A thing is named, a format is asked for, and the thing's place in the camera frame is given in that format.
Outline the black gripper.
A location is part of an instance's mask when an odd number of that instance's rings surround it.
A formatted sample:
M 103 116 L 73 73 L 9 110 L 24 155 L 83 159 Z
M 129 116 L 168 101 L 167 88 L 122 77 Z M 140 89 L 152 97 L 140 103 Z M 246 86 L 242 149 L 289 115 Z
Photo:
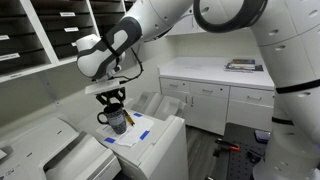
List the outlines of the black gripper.
M 116 98 L 120 104 L 123 104 L 124 100 L 126 99 L 125 88 L 116 88 L 111 91 L 102 92 L 96 95 L 96 99 L 102 104 L 106 106 L 111 105 L 111 99 Z

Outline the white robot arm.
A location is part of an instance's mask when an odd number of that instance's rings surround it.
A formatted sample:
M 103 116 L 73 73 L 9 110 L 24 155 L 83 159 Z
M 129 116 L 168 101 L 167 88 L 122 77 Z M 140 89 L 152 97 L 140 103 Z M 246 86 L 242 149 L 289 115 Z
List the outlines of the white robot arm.
M 77 40 L 79 71 L 101 83 L 125 51 L 185 15 L 225 37 L 210 52 L 260 56 L 274 84 L 271 137 L 253 179 L 320 180 L 320 0 L 135 0 L 105 35 Z

